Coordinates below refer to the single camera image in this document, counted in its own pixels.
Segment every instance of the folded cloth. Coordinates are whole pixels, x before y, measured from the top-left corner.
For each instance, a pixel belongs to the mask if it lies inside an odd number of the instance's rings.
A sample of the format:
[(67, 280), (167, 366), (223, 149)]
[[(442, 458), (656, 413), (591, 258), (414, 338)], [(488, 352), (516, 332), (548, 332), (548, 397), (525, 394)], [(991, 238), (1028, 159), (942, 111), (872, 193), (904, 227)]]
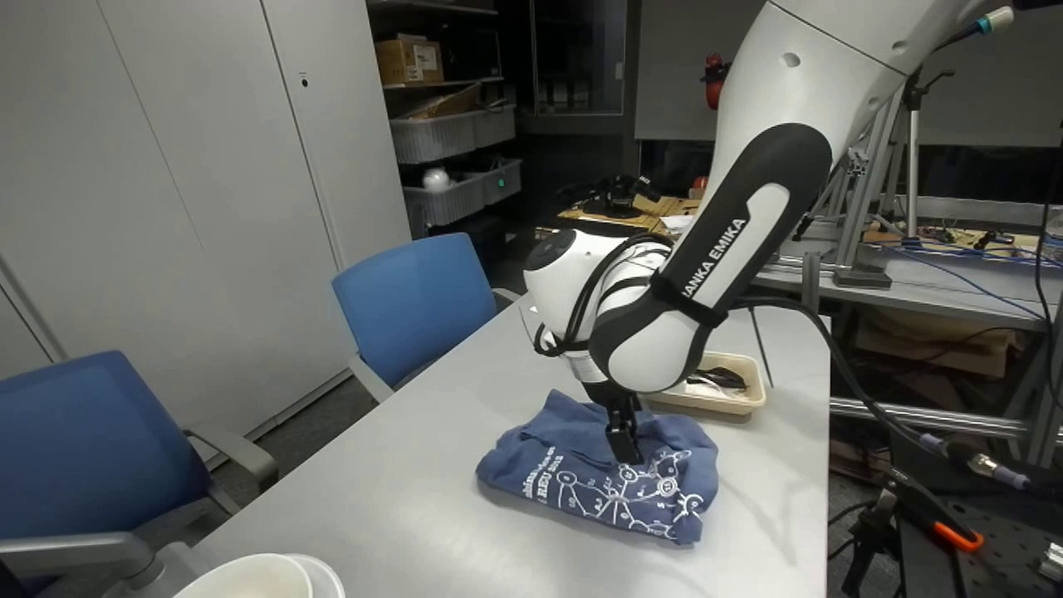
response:
[(498, 438), (475, 475), (609, 527), (693, 544), (718, 495), (718, 445), (690, 419), (639, 413), (645, 462), (623, 465), (609, 447), (604, 423), (600, 404), (552, 391), (527, 426)]

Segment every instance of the office chair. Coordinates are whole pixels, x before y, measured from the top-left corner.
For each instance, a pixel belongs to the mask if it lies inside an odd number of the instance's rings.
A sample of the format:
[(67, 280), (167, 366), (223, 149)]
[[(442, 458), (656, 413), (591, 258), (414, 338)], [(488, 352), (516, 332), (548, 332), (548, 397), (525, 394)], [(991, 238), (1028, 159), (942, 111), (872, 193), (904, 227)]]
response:
[(332, 280), (355, 334), (355, 379), (375, 402), (485, 324), (516, 293), (492, 288), (465, 234), (426, 236)]
[(133, 585), (159, 574), (156, 544), (179, 541), (217, 505), (189, 438), (223, 452), (260, 487), (274, 462), (223, 427), (181, 432), (124, 352), (0, 382), (0, 565), (29, 590)]

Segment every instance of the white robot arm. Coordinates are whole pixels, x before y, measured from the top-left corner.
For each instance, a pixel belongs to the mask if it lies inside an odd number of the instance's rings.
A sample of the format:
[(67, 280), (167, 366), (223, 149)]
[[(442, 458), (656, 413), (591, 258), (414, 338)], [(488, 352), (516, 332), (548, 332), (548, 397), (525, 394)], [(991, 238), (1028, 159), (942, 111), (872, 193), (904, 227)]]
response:
[(535, 250), (535, 348), (569, 355), (609, 410), (621, 462), (639, 458), (633, 394), (696, 366), (707, 332), (815, 206), (836, 155), (984, 11), (985, 0), (766, 0), (726, 72), (693, 227), (674, 245), (561, 234)]

